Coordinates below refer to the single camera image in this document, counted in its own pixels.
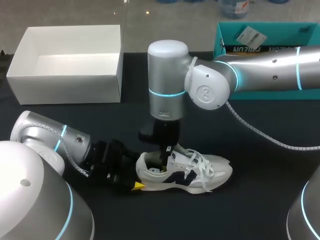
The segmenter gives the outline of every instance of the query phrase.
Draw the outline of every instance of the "white sneaker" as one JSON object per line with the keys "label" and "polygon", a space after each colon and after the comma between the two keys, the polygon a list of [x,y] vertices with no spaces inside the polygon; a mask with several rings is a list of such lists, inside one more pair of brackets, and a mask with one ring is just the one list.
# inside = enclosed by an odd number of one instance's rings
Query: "white sneaker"
{"label": "white sneaker", "polygon": [[160,151],[144,152],[136,162],[136,173],[144,191],[180,188],[201,194],[224,184],[232,174],[229,161],[220,156],[202,155],[177,145],[167,159],[166,171],[154,168],[161,163]]}

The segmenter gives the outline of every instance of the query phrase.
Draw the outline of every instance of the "white cardboard box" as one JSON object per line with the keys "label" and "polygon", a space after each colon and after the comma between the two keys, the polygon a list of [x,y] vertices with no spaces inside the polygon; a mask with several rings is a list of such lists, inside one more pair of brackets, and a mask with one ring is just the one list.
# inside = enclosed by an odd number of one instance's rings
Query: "white cardboard box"
{"label": "white cardboard box", "polygon": [[119,25],[29,27],[7,79],[21,105],[119,103]]}

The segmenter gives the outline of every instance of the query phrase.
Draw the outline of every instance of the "teal cardboard box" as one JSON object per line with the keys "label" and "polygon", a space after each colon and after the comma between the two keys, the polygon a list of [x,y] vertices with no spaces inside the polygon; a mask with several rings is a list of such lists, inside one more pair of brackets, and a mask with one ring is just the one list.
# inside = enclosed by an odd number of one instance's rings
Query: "teal cardboard box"
{"label": "teal cardboard box", "polygon": [[[239,43],[238,36],[246,27],[267,36],[256,50]],[[219,22],[216,31],[213,56],[224,54],[260,54],[284,48],[320,45],[320,25],[314,22]],[[236,92],[234,100],[318,100],[320,89],[295,91]]]}

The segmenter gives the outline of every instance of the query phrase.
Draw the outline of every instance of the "table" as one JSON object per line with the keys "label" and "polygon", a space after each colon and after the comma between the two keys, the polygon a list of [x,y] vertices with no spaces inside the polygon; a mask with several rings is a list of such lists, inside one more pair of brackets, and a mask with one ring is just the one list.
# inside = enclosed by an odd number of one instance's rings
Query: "table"
{"label": "table", "polygon": [[[210,59],[211,52],[194,52]],[[0,58],[2,75],[10,57]],[[0,87],[0,141],[8,140],[22,113],[30,110],[91,135],[118,139],[132,150],[156,146],[139,142],[138,129],[151,120],[146,53],[125,53],[121,103],[19,105],[8,84]],[[295,146],[320,145],[320,101],[231,101],[247,122]],[[233,176],[211,194],[171,189],[117,194],[88,185],[78,175],[66,180],[83,197],[95,220],[95,240],[286,240],[291,204],[319,165],[319,152],[281,148],[244,127],[226,106],[206,111],[187,100],[180,143],[231,161]]]}

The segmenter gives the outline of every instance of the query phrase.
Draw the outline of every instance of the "cable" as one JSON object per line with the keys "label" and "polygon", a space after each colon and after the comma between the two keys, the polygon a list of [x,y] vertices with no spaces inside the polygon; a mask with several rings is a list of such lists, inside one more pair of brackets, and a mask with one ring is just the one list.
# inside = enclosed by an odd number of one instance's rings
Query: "cable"
{"label": "cable", "polygon": [[40,128],[40,129],[45,129],[45,130],[47,130],[47,131],[55,134],[55,135],[59,138],[59,140],[61,141],[61,143],[62,143],[62,145],[63,145],[63,148],[64,148],[64,151],[65,151],[65,154],[66,154],[69,162],[71,163],[71,165],[72,165],[72,166],[75,168],[75,170],[77,170],[79,173],[81,173],[82,175],[84,175],[84,176],[87,177],[87,178],[89,177],[89,174],[88,174],[89,172],[86,171],[86,170],[84,170],[84,169],[82,169],[81,167],[79,167],[79,166],[77,165],[77,163],[74,161],[74,159],[72,158],[72,156],[71,156],[71,154],[70,154],[70,152],[69,152],[69,150],[68,150],[68,147],[67,147],[67,144],[66,144],[64,138],[63,138],[62,136],[60,136],[60,134],[59,134],[56,130],[54,130],[53,128],[51,128],[51,127],[49,127],[49,126],[47,126],[47,125],[38,124],[38,123],[30,123],[30,124],[24,125],[23,128],[19,131],[19,134],[18,134],[18,137],[17,137],[16,141],[20,143],[20,142],[21,142],[21,133],[22,133],[22,131],[23,131],[24,129],[32,128],[32,127],[36,127],[36,128]]}
{"label": "cable", "polygon": [[231,113],[235,116],[235,118],[237,120],[239,120],[243,125],[245,125],[247,128],[251,129],[252,131],[254,131],[255,133],[259,134],[260,136],[264,137],[265,139],[268,139],[269,141],[273,142],[274,144],[289,149],[289,150],[295,150],[295,151],[316,151],[316,150],[320,150],[320,146],[290,146],[287,144],[284,144],[278,140],[275,140],[274,138],[268,136],[267,134],[263,133],[262,131],[256,129],[254,126],[251,126],[249,123],[247,123],[245,120],[243,120],[236,112],[235,110],[232,108],[232,106],[230,105],[230,103],[227,101],[225,103],[227,105],[227,107],[229,108],[229,110],[231,111]]}

